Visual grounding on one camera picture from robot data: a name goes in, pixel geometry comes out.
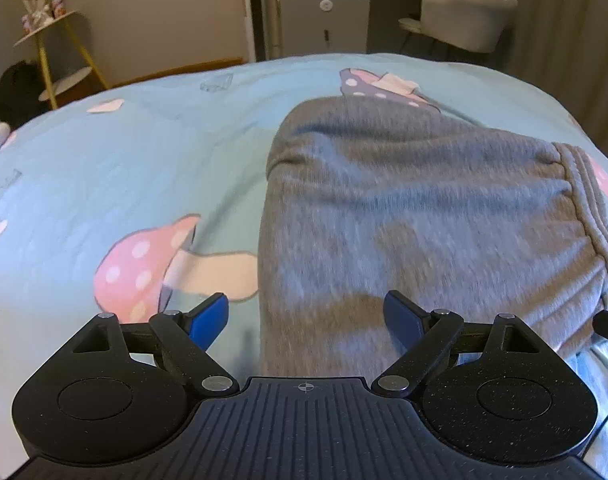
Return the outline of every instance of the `bed sheet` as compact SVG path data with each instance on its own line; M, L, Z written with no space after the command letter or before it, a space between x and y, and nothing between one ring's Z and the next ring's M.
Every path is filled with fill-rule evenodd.
M474 66L313 56L173 76L50 112L0 151L0 478L26 459L10 418L16 391L101 309L137 321L186 311L216 287L236 301L209 353L240 381L256 373L255 254L274 134L304 100L368 92L424 105L421 92L443 113L584 148L608 214L608 160L568 112ZM124 100L114 112L87 111L114 99ZM608 344L571 361L603 420ZM608 478L608 425L586 458Z

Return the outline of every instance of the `gray fabric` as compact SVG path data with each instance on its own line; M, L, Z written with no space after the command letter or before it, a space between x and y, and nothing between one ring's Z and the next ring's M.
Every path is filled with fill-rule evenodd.
M526 321L568 356L608 309L587 156L403 104L305 102L274 139L261 221L262 373L365 376L399 355L382 299Z

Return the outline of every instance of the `golden table leg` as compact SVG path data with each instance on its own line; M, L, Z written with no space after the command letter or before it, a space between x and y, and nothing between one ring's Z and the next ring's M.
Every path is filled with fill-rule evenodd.
M106 79L104 79L104 76L100 72L99 68L97 68L95 61L93 61L93 58L88 53L87 49L84 47L82 42L79 41L79 38L73 32L73 29L71 28L70 24L68 23L68 20L64 19L64 20L62 20L62 22L64 23L64 28L66 29L66 33L68 34L68 37L75 45L75 48L78 50L79 54L81 54L81 56L84 58L84 61L88 63L89 67L91 67L93 69L93 72L95 72L95 75L97 75L97 78L100 80L100 83L102 84L104 89L108 90L110 88L110 86L108 86Z
M41 32L38 32L35 35L35 42L37 43L37 51L40 54L40 66L42 67L42 76L44 77L44 84L46 85L46 93L49 95L50 108L56 110L58 108L58 102L55 100L55 94L53 93L53 81L50 80L49 59L46 57L46 47L44 46Z

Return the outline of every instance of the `white door frame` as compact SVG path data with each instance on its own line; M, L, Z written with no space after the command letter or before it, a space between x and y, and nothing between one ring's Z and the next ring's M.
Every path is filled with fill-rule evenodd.
M248 49L248 62L257 61L255 52L255 29L253 28L253 12L251 10L251 0L244 0L244 28L246 32L246 46Z

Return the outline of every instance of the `curtain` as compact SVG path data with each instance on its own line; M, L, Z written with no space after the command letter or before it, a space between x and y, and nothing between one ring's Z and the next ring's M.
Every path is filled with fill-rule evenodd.
M608 0L518 0L506 71L558 99L608 156Z

